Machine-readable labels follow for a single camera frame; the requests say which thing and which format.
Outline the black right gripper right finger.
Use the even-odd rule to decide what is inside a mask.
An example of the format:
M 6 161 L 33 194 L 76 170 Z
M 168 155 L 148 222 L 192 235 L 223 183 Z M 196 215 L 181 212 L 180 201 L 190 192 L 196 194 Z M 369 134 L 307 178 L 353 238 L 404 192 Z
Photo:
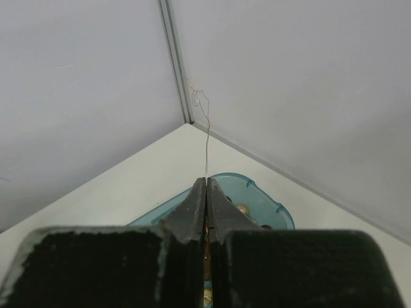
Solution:
M 403 307 L 377 242 L 359 230 L 265 230 L 207 181 L 214 307 Z

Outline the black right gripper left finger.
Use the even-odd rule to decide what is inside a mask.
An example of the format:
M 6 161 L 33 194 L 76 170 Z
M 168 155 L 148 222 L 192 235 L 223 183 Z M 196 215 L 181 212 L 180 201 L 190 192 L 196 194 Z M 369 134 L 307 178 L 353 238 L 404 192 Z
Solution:
M 2 307 L 201 307 L 206 181 L 153 226 L 47 227 L 22 241 Z

